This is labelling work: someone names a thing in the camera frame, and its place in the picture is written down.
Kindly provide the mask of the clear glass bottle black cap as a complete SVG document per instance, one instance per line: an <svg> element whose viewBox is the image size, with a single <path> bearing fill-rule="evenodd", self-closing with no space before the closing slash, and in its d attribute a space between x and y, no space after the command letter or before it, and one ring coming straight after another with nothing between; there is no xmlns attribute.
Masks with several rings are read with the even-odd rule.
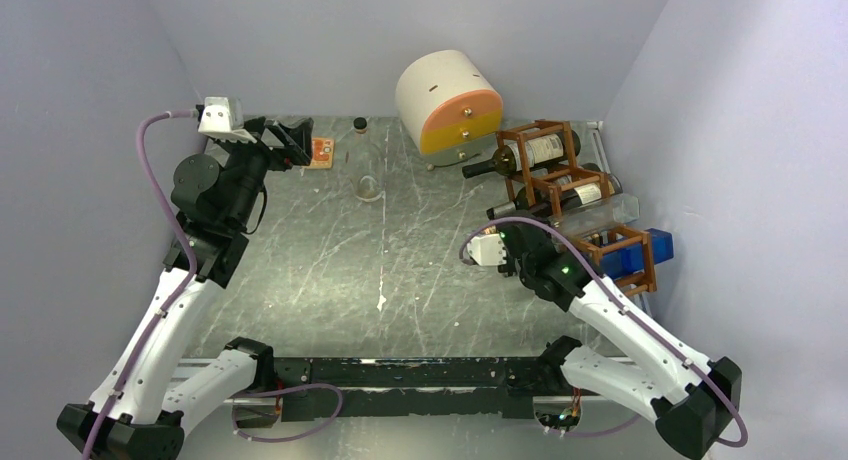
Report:
<svg viewBox="0 0 848 460"><path fill-rule="evenodd" d="M365 117L356 117L353 128L354 136L349 148L353 193L362 202L375 202L384 193L383 148Z"/></svg>

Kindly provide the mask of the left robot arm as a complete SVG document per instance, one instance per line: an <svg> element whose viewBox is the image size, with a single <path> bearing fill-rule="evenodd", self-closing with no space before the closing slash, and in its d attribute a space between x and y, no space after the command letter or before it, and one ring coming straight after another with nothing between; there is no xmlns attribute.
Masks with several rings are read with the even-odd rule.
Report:
<svg viewBox="0 0 848 460"><path fill-rule="evenodd" d="M57 420L83 458L174 459L226 399L280 388L271 346L243 337L181 384L171 378L241 261L254 206L268 197L267 174L311 162L313 127L311 118L291 126L266 117L225 119L218 127L201 121L201 134L227 160L191 155L176 167L170 193L154 187L174 232L155 294L111 373L87 402L65 406Z"/></svg>

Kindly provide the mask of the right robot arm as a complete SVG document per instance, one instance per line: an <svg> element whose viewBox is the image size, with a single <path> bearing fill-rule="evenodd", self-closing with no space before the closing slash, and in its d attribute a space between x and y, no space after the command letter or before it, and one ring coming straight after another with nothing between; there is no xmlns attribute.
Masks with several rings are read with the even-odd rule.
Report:
<svg viewBox="0 0 848 460"><path fill-rule="evenodd" d="M526 217L494 224L525 286L592 326L632 362L575 346L541 365L540 382L548 392L562 394L573 386L614 401L652 422L665 443L688 459L703 458L716 443L747 445L736 362L712 359L672 335L552 227Z"/></svg>

